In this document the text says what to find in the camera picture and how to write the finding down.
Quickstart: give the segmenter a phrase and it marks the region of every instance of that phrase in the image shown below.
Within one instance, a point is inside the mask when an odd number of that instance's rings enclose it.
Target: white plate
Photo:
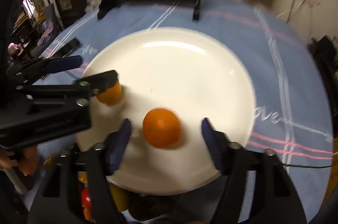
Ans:
[[[231,141],[247,143],[254,124],[254,87],[241,61],[219,41],[179,28],[139,31],[101,51],[83,76],[111,69],[124,86],[123,102],[109,108],[93,97],[93,126],[77,140],[86,150],[116,131],[123,118],[131,120],[133,132],[120,169],[108,177],[116,185],[171,195],[217,178],[200,131],[204,117]],[[184,137],[175,149],[157,149],[143,139],[143,118],[156,107],[172,109],[182,122]]]

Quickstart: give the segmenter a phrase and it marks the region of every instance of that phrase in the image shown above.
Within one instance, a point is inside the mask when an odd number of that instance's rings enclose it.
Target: orange ball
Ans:
[[[144,138],[150,145],[166,149],[180,139],[181,124],[172,111],[156,108],[149,111],[144,117],[142,131]]]
[[[92,217],[92,210],[89,209],[89,208],[84,208],[83,209],[83,215],[84,215],[84,218],[88,221],[91,221],[93,219]]]
[[[98,94],[96,98],[101,102],[108,106],[112,106],[114,104],[119,103],[122,97],[122,87],[119,80],[116,81],[115,85],[106,91]]]

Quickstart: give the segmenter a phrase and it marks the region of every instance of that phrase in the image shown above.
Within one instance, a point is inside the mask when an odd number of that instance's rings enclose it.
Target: yellow object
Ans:
[[[170,148],[181,136],[181,124],[170,110],[156,108],[149,111],[143,119],[144,138],[156,148]]]
[[[194,221],[190,221],[186,224],[204,224],[202,221],[197,221],[197,220],[194,220]]]
[[[54,160],[56,158],[58,158],[58,154],[57,153],[53,153],[52,155],[50,155],[46,160],[45,162],[43,162],[43,168],[44,170],[47,170],[54,162]]]
[[[43,22],[45,20],[45,12],[43,10],[40,10],[38,12],[38,21]]]
[[[88,184],[88,176],[86,172],[78,172],[77,177],[81,183]]]
[[[93,219],[91,209],[84,208],[83,209],[83,214],[84,214],[84,218],[86,220],[91,221]]]
[[[150,224],[173,224],[175,223],[174,221],[170,223],[170,221],[167,220],[162,220],[162,219],[157,219],[154,222],[151,222]]]
[[[129,206],[128,192],[114,184],[109,184],[109,189],[118,211],[123,212],[127,210]]]
[[[103,93],[100,93],[96,98],[108,106],[119,103],[122,97],[122,87],[119,80],[116,81],[115,85],[107,89]]]

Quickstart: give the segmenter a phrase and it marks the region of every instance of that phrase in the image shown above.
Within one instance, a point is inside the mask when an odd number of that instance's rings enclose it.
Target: hand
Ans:
[[[8,157],[9,152],[0,149],[0,167],[10,169],[11,160]],[[23,157],[18,160],[18,168],[25,175],[30,175],[35,171],[38,165],[38,151],[36,146],[28,147],[22,150]]]

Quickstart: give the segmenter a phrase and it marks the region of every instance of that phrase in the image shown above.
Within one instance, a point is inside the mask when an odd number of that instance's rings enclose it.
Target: table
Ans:
[[[326,93],[317,68],[297,34],[273,15],[232,0],[202,0],[201,19],[192,21],[191,8],[177,5],[121,6],[102,20],[97,10],[63,31],[44,52],[47,57],[77,37],[83,46],[73,55],[84,59],[80,68],[48,76],[38,84],[70,84],[88,63],[113,41],[136,31],[157,27],[193,29],[223,42],[250,73],[257,97],[256,123],[247,149],[273,148],[287,164],[326,166],[332,158],[332,122]],[[39,145],[46,153],[47,145]],[[287,171],[310,221],[327,187],[330,168],[295,168]],[[249,172],[241,220],[249,215],[254,172]],[[173,212],[181,221],[208,223],[220,198],[224,178],[185,193]]]

